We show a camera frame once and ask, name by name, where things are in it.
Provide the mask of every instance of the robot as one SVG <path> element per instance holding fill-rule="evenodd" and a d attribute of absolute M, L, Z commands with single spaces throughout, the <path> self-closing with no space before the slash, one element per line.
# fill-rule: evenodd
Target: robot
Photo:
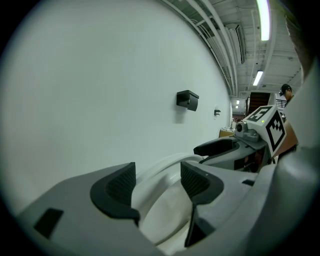
<path fill-rule="evenodd" d="M 207 156 L 202 161 L 180 163 L 192 213 L 187 249 L 177 255 L 259 255 L 294 230 L 319 186 L 311 157 L 319 150 L 269 164 L 285 137 L 277 107 L 262 106 L 237 124 L 234 136 L 194 148 Z M 256 154 L 260 166 L 253 171 Z M 300 174 L 303 161 L 310 164 Z M 72 177 L 34 201 L 18 220 L 48 255 L 162 256 L 138 229 L 140 213 L 131 205 L 135 186 L 134 162 Z"/>

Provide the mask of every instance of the person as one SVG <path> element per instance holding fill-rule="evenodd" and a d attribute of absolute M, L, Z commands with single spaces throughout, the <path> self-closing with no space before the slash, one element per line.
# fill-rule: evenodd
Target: person
<path fill-rule="evenodd" d="M 293 93 L 292 93 L 292 88 L 289 84 L 283 84 L 281 86 L 280 92 L 279 92 L 280 96 L 284 95 L 287 104 L 289 103 L 289 101 L 293 98 Z"/>
<path fill-rule="evenodd" d="M 279 92 L 280 96 L 284 95 L 285 99 L 286 99 L 286 105 L 290 102 L 290 100 L 294 97 L 293 93 L 292 93 L 292 88 L 289 84 L 283 84 L 281 86 L 280 92 Z M 294 152 L 296 151 L 297 148 L 297 139 L 294 138 L 290 138 L 291 140 L 291 147 L 288 147 L 288 145 L 286 145 L 286 148 L 284 148 L 284 150 L 282 150 L 279 154 L 278 154 L 278 161 L 284 157 L 285 155 L 287 155 L 290 152 Z"/>
<path fill-rule="evenodd" d="M 294 50 L 301 64 L 303 81 L 304 81 L 310 72 L 313 60 L 316 55 L 312 51 L 312 47 L 309 46 L 309 43 L 304 40 L 302 29 L 298 21 L 296 20 L 294 15 L 289 11 L 286 11 L 285 24 L 286 24 L 286 28 L 288 30 L 288 34 L 291 39 L 291 42 L 293 43 Z M 288 97 L 291 95 L 289 100 L 287 100 L 287 104 L 288 104 L 289 101 L 293 98 L 291 87 L 290 87 L 290 91 L 286 89 L 284 93 L 285 94 L 288 93 L 287 94 Z M 284 123 L 284 129 L 286 132 L 286 137 L 282 142 L 281 146 L 279 147 L 277 153 L 275 154 L 275 156 L 278 156 L 278 160 L 284 155 L 286 155 L 287 153 L 291 152 L 291 150 L 293 150 L 292 148 L 295 149 L 298 143 L 298 139 L 296 137 L 295 131 L 293 130 L 291 124 L 288 121 Z"/>

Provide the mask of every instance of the ceiling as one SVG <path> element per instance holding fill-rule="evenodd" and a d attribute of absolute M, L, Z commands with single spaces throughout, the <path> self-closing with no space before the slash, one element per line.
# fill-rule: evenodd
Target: ceiling
<path fill-rule="evenodd" d="M 188 0 L 162 1 L 171 8 L 176 9 L 180 14 L 183 13 L 193 24 L 204 20 L 203 15 L 194 6 L 191 6 Z M 256 0 L 208 1 L 212 4 L 224 26 L 231 23 L 239 24 L 244 34 L 245 62 L 236 65 L 235 71 L 233 71 L 233 66 L 230 64 L 230 68 L 233 71 L 232 74 L 234 74 L 234 86 L 237 87 L 237 90 L 230 92 L 234 113 L 245 112 L 245 100 L 252 91 L 278 93 L 283 84 L 289 84 L 294 91 L 299 89 L 302 84 L 301 65 L 289 37 L 284 12 L 278 5 L 269 2 L 270 39 L 261 41 L 260 16 Z M 211 11 L 205 6 L 204 1 L 194 0 L 194 2 L 208 17 L 212 15 Z M 211 18 L 210 20 L 213 26 L 219 30 L 216 19 Z M 211 36 L 214 34 L 209 24 L 203 22 L 202 25 Z M 253 86 L 258 70 L 263 70 L 264 74 L 258 86 Z M 226 75 L 227 80 L 231 87 L 231 80 L 228 75 Z M 237 99 L 240 100 L 238 108 L 236 108 Z"/>

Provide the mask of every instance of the ceiling pipe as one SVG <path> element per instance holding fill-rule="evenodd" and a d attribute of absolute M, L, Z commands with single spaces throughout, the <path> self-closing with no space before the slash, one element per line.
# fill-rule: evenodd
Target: ceiling pipe
<path fill-rule="evenodd" d="M 237 76 L 237 68 L 236 68 L 236 58 L 235 58 L 235 54 L 233 51 L 233 48 L 231 46 L 231 42 L 230 42 L 230 38 L 227 34 L 226 28 L 223 25 L 218 13 L 216 12 L 216 9 L 212 6 L 212 4 L 209 2 L 209 0 L 201 0 L 204 5 L 207 7 L 207 9 L 211 12 L 215 22 L 218 24 L 222 35 L 224 37 L 224 40 L 226 42 L 226 46 L 229 50 L 229 55 L 231 57 L 231 62 L 232 62 L 232 66 L 233 66 L 233 73 L 234 73 L 234 81 L 235 81 L 235 95 L 238 95 L 238 76 Z"/>
<path fill-rule="evenodd" d="M 230 30 L 227 29 L 227 30 L 226 30 L 226 33 L 228 34 L 229 40 L 230 40 L 230 42 L 231 42 L 231 46 L 232 46 L 232 50 L 233 50 L 233 55 L 236 56 L 236 55 L 237 55 L 237 53 L 236 53 L 236 48 L 235 48 L 235 44 L 234 44 L 233 41 L 232 41 L 232 36 L 231 36 Z"/>
<path fill-rule="evenodd" d="M 209 34 L 209 32 L 207 31 L 207 29 L 206 29 L 204 26 L 202 26 L 201 24 L 199 25 L 199 28 L 200 28 L 200 30 L 201 30 L 203 33 L 205 33 L 205 35 L 206 35 L 207 38 L 208 38 L 208 39 L 207 39 L 207 40 L 208 40 L 208 43 L 211 45 L 211 47 L 213 47 L 214 41 L 212 40 L 212 38 L 210 38 L 210 34 Z M 212 51 L 212 53 L 213 53 L 213 55 L 214 55 L 214 57 L 215 57 L 218 65 L 219 65 L 221 71 L 222 71 L 222 74 L 223 74 L 223 76 L 224 76 L 224 79 L 225 79 L 225 81 L 226 81 L 226 83 L 227 83 L 227 85 L 228 85 L 228 88 L 229 88 L 229 90 L 230 90 L 230 95 L 232 95 L 232 91 L 231 91 L 231 87 L 230 87 L 230 84 L 229 84 L 229 80 L 227 79 L 227 76 L 226 76 L 226 74 L 225 74 L 225 72 L 224 72 L 224 70 L 223 70 L 223 68 L 222 68 L 222 66 L 221 66 L 221 64 L 220 64 L 220 62 L 219 62 L 219 59 L 217 58 L 217 55 L 216 55 L 215 51 L 213 50 L 213 48 L 212 48 L 211 51 Z"/>
<path fill-rule="evenodd" d="M 206 34 L 206 36 L 207 36 L 207 38 L 208 38 L 208 41 L 209 41 L 209 43 L 212 45 L 212 47 L 214 47 L 214 48 L 217 50 L 217 52 L 215 52 L 215 54 L 220 56 L 220 59 L 223 61 L 222 64 L 224 64 L 224 66 L 227 66 L 226 63 L 225 63 L 225 61 L 224 61 L 224 59 L 222 58 L 221 52 L 219 51 L 219 49 L 218 49 L 215 41 L 213 40 L 213 38 L 210 36 L 208 30 L 207 30 L 203 25 L 201 25 L 201 24 L 200 24 L 198 27 Z"/>
<path fill-rule="evenodd" d="M 195 24 L 196 26 L 199 26 L 199 25 L 201 25 L 202 23 L 205 23 L 206 21 L 203 19 L 203 20 L 201 20 L 201 21 L 199 21 L 197 24 Z"/>
<path fill-rule="evenodd" d="M 222 74 L 224 75 L 224 78 L 225 78 L 225 81 L 226 81 L 226 84 L 228 86 L 228 89 L 230 91 L 230 95 L 232 95 L 232 90 L 231 90 L 231 87 L 230 87 L 230 84 L 229 84 L 229 81 L 224 73 L 224 70 L 217 58 L 217 55 L 215 54 L 214 50 L 212 49 L 212 46 L 210 45 L 210 43 L 208 42 L 208 40 L 206 39 L 206 37 L 202 34 L 202 32 L 199 30 L 199 28 L 180 10 L 178 9 L 175 5 L 173 5 L 172 3 L 170 3 L 168 0 L 161 0 L 162 2 L 164 2 L 165 4 L 167 4 L 168 6 L 170 6 L 172 9 L 174 9 L 178 14 L 180 14 L 187 22 L 189 22 L 191 24 L 191 26 L 198 32 L 198 34 L 202 37 L 202 39 L 204 40 L 204 42 L 208 45 L 210 51 L 212 52 L 216 62 L 218 63 L 221 71 L 222 71 Z"/>
<path fill-rule="evenodd" d="M 216 30 L 215 26 L 213 25 L 212 21 L 209 19 L 209 17 L 207 16 L 207 14 L 205 13 L 204 10 L 201 9 L 201 7 L 195 2 L 195 0 L 186 0 L 201 16 L 202 18 L 205 20 L 205 22 L 208 24 L 209 28 L 211 29 L 211 31 L 213 32 L 213 34 L 215 35 L 221 49 L 222 49 L 222 53 L 224 55 L 224 58 L 227 62 L 227 67 L 229 69 L 229 73 L 230 73 L 230 77 L 231 77 L 231 84 L 232 84 L 232 88 L 233 88 L 233 94 L 236 93 L 235 90 L 235 82 L 234 82 L 234 77 L 232 76 L 233 72 L 231 69 L 231 64 L 230 64 L 230 60 L 229 60 L 229 56 L 227 54 L 227 50 L 225 48 L 224 43 L 222 42 L 222 39 L 218 33 L 218 31 Z"/>

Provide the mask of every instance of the fluorescent light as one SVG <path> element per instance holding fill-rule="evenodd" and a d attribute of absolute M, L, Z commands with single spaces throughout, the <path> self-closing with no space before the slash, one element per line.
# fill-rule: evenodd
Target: fluorescent light
<path fill-rule="evenodd" d="M 256 74 L 256 77 L 255 77 L 255 80 L 254 80 L 254 82 L 253 82 L 253 86 L 257 86 L 257 85 L 258 85 L 259 80 L 260 80 L 260 78 L 261 78 L 261 76 L 262 76 L 263 73 L 264 73 L 264 72 L 261 71 L 261 70 L 258 71 L 258 73 Z"/>
<path fill-rule="evenodd" d="M 269 16 L 269 6 L 267 0 L 256 0 L 260 15 L 260 25 L 261 25 L 261 41 L 269 40 L 270 34 L 270 16 Z"/>

